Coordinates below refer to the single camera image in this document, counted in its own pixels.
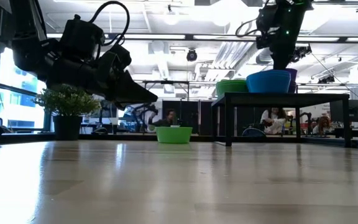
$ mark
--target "white ceiling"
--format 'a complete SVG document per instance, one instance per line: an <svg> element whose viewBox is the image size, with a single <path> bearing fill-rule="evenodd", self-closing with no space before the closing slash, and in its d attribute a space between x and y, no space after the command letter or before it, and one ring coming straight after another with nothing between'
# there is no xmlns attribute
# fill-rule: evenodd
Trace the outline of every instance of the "white ceiling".
<svg viewBox="0 0 358 224"><path fill-rule="evenodd" d="M59 2L59 0L39 0L47 23L48 33L62 33L65 23L72 19L74 14L79 14L87 21L94 11L100 6L101 1L82 0L72 2ZM0 5L9 9L8 0L0 0ZM212 6L194 6L194 1L143 1L123 2L129 8L131 23L128 33L164 33L164 34L233 34L241 21L254 19L259 8L247 7L241 0L220 0ZM172 4L172 13L168 13L167 4ZM314 11L306 13L302 31L311 35L358 35L358 13L356 7L322 7L316 6ZM119 6L107 7L97 18L95 24L106 33L120 33L125 26L126 17ZM153 53L150 54L149 44L152 41L127 41L124 47L131 52L132 64L129 68L134 76L152 79L155 71L158 71L159 59ZM222 42L188 42L166 41L169 47L183 47L196 49L198 59L196 62L186 61L186 52L169 50L164 60L168 69L183 71L183 75L175 75L175 78L186 80L186 72L195 72L197 64L213 62L220 52L224 52ZM226 60L235 59L240 51L233 47L226 53ZM358 59L358 44L312 44L313 53L327 68L335 68L341 77L349 74L349 68L356 63L349 63ZM242 53L241 58L248 57L250 50ZM312 81L310 77L325 71L325 68L311 55L290 67L298 69L299 76L304 81ZM242 73L252 73L259 70L270 69L269 65L256 65L255 57L240 69ZM211 74L214 78L223 78L227 70L215 70Z"/></svg>

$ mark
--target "office desk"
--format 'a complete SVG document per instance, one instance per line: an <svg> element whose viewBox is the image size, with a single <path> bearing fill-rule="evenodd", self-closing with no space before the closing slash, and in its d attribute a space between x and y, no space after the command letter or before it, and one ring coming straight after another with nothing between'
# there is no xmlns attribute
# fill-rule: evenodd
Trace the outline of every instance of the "office desk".
<svg viewBox="0 0 358 224"><path fill-rule="evenodd" d="M301 138L300 108L334 101L342 101L345 147L351 146L348 94L296 94L296 93L225 93L212 103L213 141L218 133L218 108L225 108L226 146L232 145L234 107L286 107L295 108L296 137Z"/></svg>

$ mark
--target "blue bowl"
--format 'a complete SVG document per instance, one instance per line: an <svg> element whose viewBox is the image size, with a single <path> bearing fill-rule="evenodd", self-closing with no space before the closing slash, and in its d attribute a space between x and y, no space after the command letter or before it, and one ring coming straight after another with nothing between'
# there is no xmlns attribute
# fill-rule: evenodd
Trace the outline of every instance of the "blue bowl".
<svg viewBox="0 0 358 224"><path fill-rule="evenodd" d="M291 75L284 70L257 72L247 77L250 93L288 93Z"/></svg>

